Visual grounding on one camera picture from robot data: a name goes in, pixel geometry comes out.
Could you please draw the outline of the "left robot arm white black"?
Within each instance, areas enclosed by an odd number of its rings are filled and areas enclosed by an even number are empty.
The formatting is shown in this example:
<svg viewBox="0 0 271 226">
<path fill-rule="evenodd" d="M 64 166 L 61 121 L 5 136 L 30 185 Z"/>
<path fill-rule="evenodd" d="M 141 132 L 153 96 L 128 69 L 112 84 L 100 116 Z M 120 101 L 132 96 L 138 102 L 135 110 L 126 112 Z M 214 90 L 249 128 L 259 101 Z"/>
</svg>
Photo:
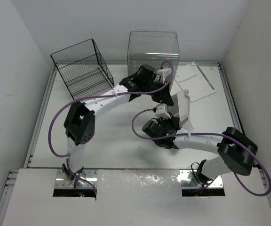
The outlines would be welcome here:
<svg viewBox="0 0 271 226">
<path fill-rule="evenodd" d="M 69 154 L 66 167 L 70 174 L 74 175 L 83 169 L 82 158 L 85 146 L 94 136 L 98 118 L 143 94 L 151 96 L 156 103 L 173 106 L 174 102 L 170 95 L 173 78 L 174 68 L 171 63 L 166 68 L 162 66 L 158 71 L 144 64 L 136 73 L 122 79 L 103 95 L 72 104 L 64 122 Z"/>
</svg>

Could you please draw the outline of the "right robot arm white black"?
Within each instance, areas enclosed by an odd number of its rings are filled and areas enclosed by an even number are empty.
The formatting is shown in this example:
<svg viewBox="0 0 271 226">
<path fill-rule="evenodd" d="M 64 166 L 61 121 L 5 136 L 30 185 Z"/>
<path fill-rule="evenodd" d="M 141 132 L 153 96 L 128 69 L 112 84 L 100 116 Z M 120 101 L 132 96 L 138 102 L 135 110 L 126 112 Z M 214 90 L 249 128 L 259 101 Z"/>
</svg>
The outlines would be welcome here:
<svg viewBox="0 0 271 226">
<path fill-rule="evenodd" d="M 194 149 L 217 154 L 217 157 L 204 159 L 199 163 L 194 177 L 202 185 L 230 172 L 249 176 L 255 160 L 240 145 L 245 146 L 253 154 L 258 150 L 254 142 L 234 127 L 228 127 L 222 133 L 234 141 L 214 134 L 188 135 L 187 130 L 177 125 L 177 118 L 149 120 L 142 127 L 142 131 L 159 147 L 176 150 Z"/>
</svg>

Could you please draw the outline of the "clear plastic drawer cabinet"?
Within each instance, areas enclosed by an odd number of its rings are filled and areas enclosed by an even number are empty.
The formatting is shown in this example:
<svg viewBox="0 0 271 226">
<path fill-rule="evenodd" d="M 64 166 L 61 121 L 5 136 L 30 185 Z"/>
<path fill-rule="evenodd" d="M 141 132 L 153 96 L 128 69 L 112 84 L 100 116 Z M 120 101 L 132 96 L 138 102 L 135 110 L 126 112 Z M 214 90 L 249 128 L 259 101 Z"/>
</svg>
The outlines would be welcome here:
<svg viewBox="0 0 271 226">
<path fill-rule="evenodd" d="M 135 29 L 129 34 L 128 75 L 134 74 L 143 64 L 158 71 L 173 67 L 175 74 L 179 65 L 180 50 L 175 31 Z"/>
</svg>

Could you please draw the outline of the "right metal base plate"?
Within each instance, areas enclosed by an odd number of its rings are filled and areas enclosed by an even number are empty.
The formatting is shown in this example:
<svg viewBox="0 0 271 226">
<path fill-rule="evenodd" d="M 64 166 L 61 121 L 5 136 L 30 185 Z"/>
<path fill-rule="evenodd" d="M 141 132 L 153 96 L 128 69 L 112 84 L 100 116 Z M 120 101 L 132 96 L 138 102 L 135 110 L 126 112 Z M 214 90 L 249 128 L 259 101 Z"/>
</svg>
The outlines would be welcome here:
<svg viewBox="0 0 271 226">
<path fill-rule="evenodd" d="M 208 188 L 208 189 L 223 189 L 223 180 L 221 176 L 218 176 L 210 181 L 207 182 L 206 185 L 198 182 L 195 177 L 194 173 L 196 173 L 196 169 L 181 169 L 179 170 L 179 175 L 177 177 L 178 181 L 181 183 L 182 189 L 188 190 L 196 190 L 201 188 Z"/>
</svg>

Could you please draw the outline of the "white instruction sheet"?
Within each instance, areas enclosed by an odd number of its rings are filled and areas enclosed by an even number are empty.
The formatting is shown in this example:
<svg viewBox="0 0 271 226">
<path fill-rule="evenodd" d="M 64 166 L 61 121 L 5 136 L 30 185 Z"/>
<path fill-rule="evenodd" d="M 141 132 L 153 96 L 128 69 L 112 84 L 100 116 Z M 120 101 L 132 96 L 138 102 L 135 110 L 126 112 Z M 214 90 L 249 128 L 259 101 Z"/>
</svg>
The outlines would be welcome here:
<svg viewBox="0 0 271 226">
<path fill-rule="evenodd" d="M 216 89 L 196 63 L 179 65 L 175 81 L 182 90 L 188 90 L 191 102 L 216 93 Z"/>
</svg>

